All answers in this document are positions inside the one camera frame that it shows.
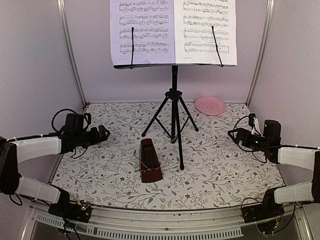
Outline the dark red metronome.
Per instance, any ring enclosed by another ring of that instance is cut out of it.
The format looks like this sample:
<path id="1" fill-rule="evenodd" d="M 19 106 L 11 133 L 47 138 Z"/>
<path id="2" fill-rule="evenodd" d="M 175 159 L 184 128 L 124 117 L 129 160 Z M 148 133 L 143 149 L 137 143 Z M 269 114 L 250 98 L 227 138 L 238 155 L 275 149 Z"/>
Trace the dark red metronome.
<path id="1" fill-rule="evenodd" d="M 140 142 L 139 171 L 142 183 L 155 183 L 163 179 L 161 164 L 151 138 Z"/>

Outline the black folding tripod stand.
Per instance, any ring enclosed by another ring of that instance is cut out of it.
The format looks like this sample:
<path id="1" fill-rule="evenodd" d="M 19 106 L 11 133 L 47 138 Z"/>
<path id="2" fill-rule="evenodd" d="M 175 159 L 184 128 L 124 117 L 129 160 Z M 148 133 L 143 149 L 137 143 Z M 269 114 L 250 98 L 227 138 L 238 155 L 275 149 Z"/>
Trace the black folding tripod stand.
<path id="1" fill-rule="evenodd" d="M 193 125 L 194 130 L 196 132 L 199 131 L 199 128 L 196 126 L 196 123 L 195 123 L 190 111 L 188 110 L 186 103 L 184 102 L 184 100 L 182 98 L 182 94 L 183 93 L 178 90 L 178 69 L 179 69 L 178 66 L 172 66 L 171 67 L 172 86 L 169 89 L 169 91 L 167 91 L 165 93 L 165 98 L 164 98 L 163 102 L 161 103 L 160 107 L 158 108 L 158 110 L 156 111 L 154 116 L 151 118 L 149 124 L 147 125 L 146 129 L 142 132 L 141 136 L 145 137 L 147 132 L 148 132 L 148 130 L 150 129 L 150 127 L 154 123 L 154 121 L 157 121 L 158 124 L 163 129 L 163 131 L 170 138 L 170 142 L 171 143 L 175 143 L 176 141 L 178 142 L 179 168 L 180 168 L 180 170 L 184 170 L 185 169 L 185 165 L 184 165 L 184 159 L 183 159 L 181 133 L 182 133 L 182 131 L 183 131 L 183 129 L 186 126 L 188 121 L 191 122 L 191 124 Z M 160 112 L 162 111 L 162 109 L 164 108 L 164 106 L 166 105 L 168 100 L 171 100 L 171 133 L 169 133 L 167 131 L 167 129 L 163 126 L 163 124 L 160 122 L 160 120 L 158 118 L 158 115 L 160 114 Z M 182 105 L 184 111 L 187 114 L 187 118 L 186 118 L 186 120 L 185 120 L 185 122 L 184 122 L 184 124 L 182 126 L 180 126 L 180 116 L 179 116 L 179 106 L 178 106 L 179 102 L 180 102 L 180 104 Z"/>

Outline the black perforated music stand desk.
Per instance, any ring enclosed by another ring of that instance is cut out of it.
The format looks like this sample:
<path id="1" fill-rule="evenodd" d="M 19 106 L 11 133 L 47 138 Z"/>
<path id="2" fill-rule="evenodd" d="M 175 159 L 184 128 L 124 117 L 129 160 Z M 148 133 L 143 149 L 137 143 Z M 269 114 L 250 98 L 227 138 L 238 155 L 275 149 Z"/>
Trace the black perforated music stand desk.
<path id="1" fill-rule="evenodd" d="M 211 64 L 211 63 L 152 63 L 152 62 L 145 62 L 145 63 L 119 63 L 114 64 L 113 67 L 117 70 L 124 70 L 124 69 L 135 69 L 135 68 L 148 68 L 148 67 L 168 67 L 168 66 L 209 66 L 209 67 L 236 67 L 235 64 Z"/>

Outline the white sheet music paper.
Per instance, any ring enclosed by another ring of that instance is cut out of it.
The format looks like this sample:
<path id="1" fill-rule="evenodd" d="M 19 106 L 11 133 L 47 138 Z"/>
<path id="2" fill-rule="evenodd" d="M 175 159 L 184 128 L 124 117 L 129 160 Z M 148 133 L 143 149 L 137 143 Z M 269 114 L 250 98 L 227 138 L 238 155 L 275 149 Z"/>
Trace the white sheet music paper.
<path id="1" fill-rule="evenodd" d="M 236 66 L 234 0 L 175 0 L 175 62 L 178 65 Z"/>

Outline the purple sheet music paper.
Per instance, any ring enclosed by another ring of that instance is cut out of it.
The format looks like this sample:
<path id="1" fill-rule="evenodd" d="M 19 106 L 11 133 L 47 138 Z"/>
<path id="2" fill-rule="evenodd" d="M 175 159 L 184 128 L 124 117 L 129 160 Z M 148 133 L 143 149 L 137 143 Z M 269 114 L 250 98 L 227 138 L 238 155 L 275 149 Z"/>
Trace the purple sheet music paper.
<path id="1" fill-rule="evenodd" d="M 176 62 L 174 1 L 111 0 L 109 10 L 114 66 Z"/>

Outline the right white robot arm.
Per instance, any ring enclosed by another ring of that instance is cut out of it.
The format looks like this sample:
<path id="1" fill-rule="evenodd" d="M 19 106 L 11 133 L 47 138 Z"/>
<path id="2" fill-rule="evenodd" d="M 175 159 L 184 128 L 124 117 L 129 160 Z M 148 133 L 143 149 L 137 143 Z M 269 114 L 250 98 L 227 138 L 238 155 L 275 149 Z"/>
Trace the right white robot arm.
<path id="1" fill-rule="evenodd" d="M 276 120 L 265 120 L 263 133 L 260 133 L 258 119 L 248 116 L 251 130 L 234 127 L 227 132 L 232 141 L 246 152 L 262 152 L 267 161 L 294 166 L 313 172 L 310 182 L 268 189 L 259 206 L 258 213 L 262 218 L 269 218 L 278 207 L 286 203 L 319 203 L 320 202 L 320 148 L 299 145 L 281 144 L 281 124 Z"/>

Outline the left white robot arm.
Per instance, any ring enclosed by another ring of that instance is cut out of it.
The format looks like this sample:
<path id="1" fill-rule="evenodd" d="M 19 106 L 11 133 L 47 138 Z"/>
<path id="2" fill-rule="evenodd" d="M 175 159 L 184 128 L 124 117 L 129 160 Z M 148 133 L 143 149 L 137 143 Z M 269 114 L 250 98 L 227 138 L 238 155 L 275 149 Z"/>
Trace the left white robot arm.
<path id="1" fill-rule="evenodd" d="M 64 125 L 61 129 L 53 127 L 52 133 L 0 139 L 0 192 L 44 201 L 54 205 L 63 217 L 70 217 L 75 210 L 67 191 L 22 176 L 18 170 L 18 165 L 23 162 L 74 153 L 77 148 L 86 150 L 109 138 L 110 131 L 103 125 L 90 127 L 91 114 L 80 114 L 69 108 L 65 112 Z"/>

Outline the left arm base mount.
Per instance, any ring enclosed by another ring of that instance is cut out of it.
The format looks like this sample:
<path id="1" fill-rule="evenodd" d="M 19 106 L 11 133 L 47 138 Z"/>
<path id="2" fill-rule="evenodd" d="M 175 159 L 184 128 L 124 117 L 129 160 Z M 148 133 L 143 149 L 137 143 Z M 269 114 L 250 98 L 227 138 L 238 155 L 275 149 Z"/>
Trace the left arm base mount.
<path id="1" fill-rule="evenodd" d="M 67 220 L 88 223 L 92 208 L 89 203 L 83 200 L 78 202 L 61 201 L 51 204 L 48 213 Z"/>

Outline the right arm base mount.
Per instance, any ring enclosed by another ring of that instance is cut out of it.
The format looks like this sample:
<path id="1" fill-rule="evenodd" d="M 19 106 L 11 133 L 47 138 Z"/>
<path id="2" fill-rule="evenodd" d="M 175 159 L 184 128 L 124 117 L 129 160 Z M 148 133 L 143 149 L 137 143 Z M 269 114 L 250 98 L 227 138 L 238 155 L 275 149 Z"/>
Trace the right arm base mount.
<path id="1" fill-rule="evenodd" d="M 256 204 L 244 206 L 247 200 L 253 200 Z M 283 204 L 276 203 L 274 197 L 266 197 L 262 202 L 252 197 L 247 197 L 241 202 L 240 210 L 246 224 L 280 217 L 285 213 Z"/>

